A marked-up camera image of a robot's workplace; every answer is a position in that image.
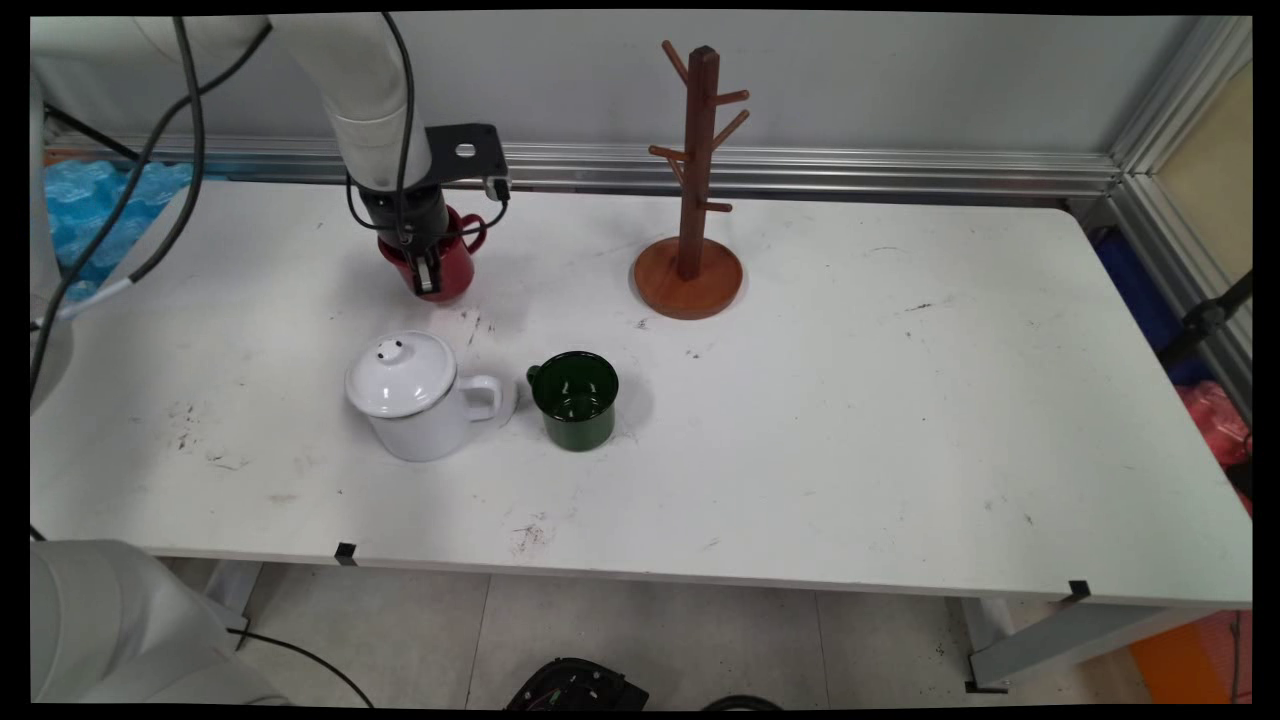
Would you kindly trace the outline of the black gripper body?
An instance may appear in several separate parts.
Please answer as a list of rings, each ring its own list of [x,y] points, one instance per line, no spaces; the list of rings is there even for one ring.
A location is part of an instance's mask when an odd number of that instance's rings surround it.
[[[452,238],[452,215],[439,184],[419,183],[403,193],[371,191],[356,184],[367,218],[356,222],[375,231],[393,249],[425,250]]]

